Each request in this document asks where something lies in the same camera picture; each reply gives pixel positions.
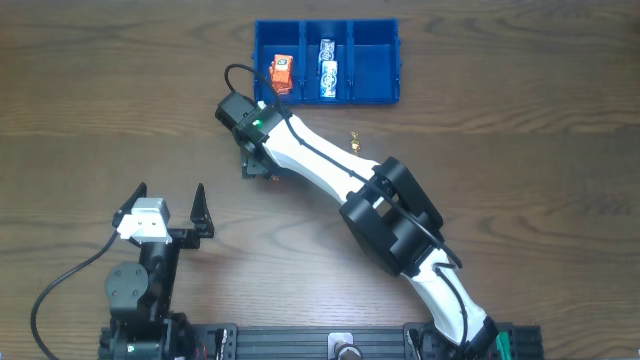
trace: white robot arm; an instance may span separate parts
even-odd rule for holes
[[[378,164],[351,155],[312,132],[296,115],[288,115],[287,124],[281,112],[264,103],[255,106],[233,92],[218,105],[216,118],[232,131],[246,156],[272,173],[294,171],[335,198],[365,253],[385,271],[410,281],[433,314],[436,328],[458,346],[464,358],[481,355],[497,336],[497,329],[464,290],[447,253],[393,207],[380,216],[376,208],[383,199],[317,152],[376,184],[389,197],[397,195],[406,212],[442,239],[442,217],[408,169],[393,158]]]

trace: wood grain surface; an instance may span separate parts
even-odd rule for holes
[[[213,116],[251,64],[256,18],[397,17],[390,107],[300,107],[321,136],[405,162],[446,218],[472,298],[539,324],[548,359],[640,348],[640,3],[635,1],[0,2],[0,353],[43,359],[33,301],[95,253],[141,181],[188,225],[204,183],[216,238],[181,255],[172,308],[194,322],[427,321],[308,181],[240,178]],[[233,74],[251,94],[250,77]],[[118,242],[45,300],[62,359],[96,357]]]

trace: black cable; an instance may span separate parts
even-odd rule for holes
[[[373,192],[375,192],[376,195],[380,196],[382,199],[384,199],[384,201],[386,201],[389,205],[391,205],[391,207],[395,211],[400,213],[400,215],[402,215],[404,218],[409,220],[410,223],[412,223],[422,233],[424,233],[427,236],[427,238],[436,246],[436,248],[442,249],[447,254],[447,256],[449,256],[451,258],[451,260],[453,260],[453,262],[458,266],[458,268],[462,268],[462,262],[460,261],[460,258],[458,258],[458,256],[456,256],[456,254],[447,245],[443,244],[442,241],[438,240],[438,238],[436,238],[429,230],[427,230],[424,226],[422,226],[422,224],[420,224],[418,219],[416,219],[416,217],[413,216],[413,214],[408,213],[400,205],[398,205],[395,201],[393,201],[393,199],[386,192],[384,192],[382,189],[380,189],[378,186],[376,186],[374,183],[372,183],[368,179],[365,179],[364,177],[362,177],[360,174],[358,174],[355,171],[347,168],[346,166],[340,164],[339,162],[337,162],[336,160],[334,160],[330,156],[326,155],[322,151],[320,151],[320,150],[314,148],[313,146],[309,145],[303,138],[301,138],[295,132],[295,130],[293,130],[293,126],[291,126],[291,122],[289,121],[289,117],[291,117],[291,114],[288,111],[286,111],[286,109],[282,105],[282,100],[280,99],[280,95],[273,88],[273,86],[267,80],[267,78],[264,77],[264,75],[262,75],[260,72],[258,72],[254,68],[249,67],[247,65],[231,64],[231,65],[227,66],[227,68],[224,70],[224,81],[227,83],[227,86],[229,87],[229,90],[231,90],[232,92],[236,92],[236,90],[231,85],[231,82],[229,81],[229,70],[231,70],[233,68],[241,68],[241,69],[247,70],[247,71],[253,73],[258,78],[258,80],[262,81],[264,84],[267,85],[267,87],[271,90],[271,92],[273,93],[273,96],[275,97],[276,110],[278,110],[280,115],[282,115],[282,117],[284,118],[285,123],[287,124],[287,128],[289,128],[289,132],[291,132],[291,135],[293,135],[293,137],[298,141],[298,143],[300,143],[300,145],[306,147],[307,149],[311,150],[316,155],[318,155],[321,158],[327,160],[328,162],[330,162],[331,164],[333,164],[334,166],[336,166],[340,170],[346,172],[347,174],[349,174],[350,177],[354,177],[354,178],[360,180],[369,189],[371,189]]]
[[[88,258],[84,262],[78,264],[73,269],[67,271],[66,273],[64,273],[63,275],[58,277],[57,279],[55,279],[51,284],[49,284],[49,286],[47,286],[42,291],[40,296],[38,296],[38,299],[36,299],[36,302],[33,304],[33,308],[31,309],[31,334],[33,334],[33,339],[36,341],[36,343],[38,344],[38,346],[40,347],[42,352],[45,355],[47,355],[47,357],[49,359],[58,360],[58,358],[55,355],[53,355],[53,353],[49,350],[47,345],[44,344],[44,341],[42,341],[42,338],[40,337],[40,334],[38,333],[38,326],[36,325],[36,316],[38,315],[38,308],[40,307],[40,304],[42,304],[42,301],[51,292],[51,290],[53,290],[56,286],[60,285],[61,282],[63,282],[64,280],[68,279],[71,275],[73,275],[73,274],[77,273],[78,271],[82,270],[87,265],[89,265],[92,262],[96,261],[96,259],[98,259],[100,256],[102,256],[102,254],[107,252],[107,250],[109,250],[111,245],[113,245],[113,242],[116,240],[117,236],[118,236],[118,232],[114,231],[113,234],[111,235],[111,237],[109,238],[109,241],[107,241],[107,243],[104,245],[104,247],[102,249],[100,249],[100,251],[98,251],[95,255],[93,255],[92,257]]]
[[[464,344],[467,342],[467,331],[469,328],[469,324],[467,321],[467,310],[465,309],[464,302],[462,301],[462,296],[460,296],[460,293],[458,292],[458,290],[455,288],[455,286],[453,286],[453,283],[451,283],[451,280],[449,280],[449,278],[447,278],[444,275],[442,270],[440,270],[441,267],[451,269],[452,268],[451,266],[452,266],[451,264],[447,264],[447,263],[435,263],[433,264],[433,271],[436,273],[436,275],[442,278],[442,280],[447,284],[447,286],[449,286],[449,288],[451,289],[451,292],[453,292],[453,295],[455,295],[456,299],[458,299],[458,304],[460,304],[460,313],[462,314],[463,330],[462,330],[462,339],[460,340],[460,345],[458,346],[458,350],[455,358],[461,358],[463,355],[462,352],[464,351]]]

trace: orange package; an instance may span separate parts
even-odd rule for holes
[[[271,66],[271,84],[278,94],[288,94],[293,89],[291,73],[293,71],[293,56],[276,54]]]

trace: blue tray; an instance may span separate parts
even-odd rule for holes
[[[320,39],[336,43],[335,98],[320,97]],[[392,104],[400,97],[400,39],[397,19],[256,20],[254,67],[269,77],[275,54],[293,56],[293,90],[286,104]],[[256,100],[273,101],[254,79]]]

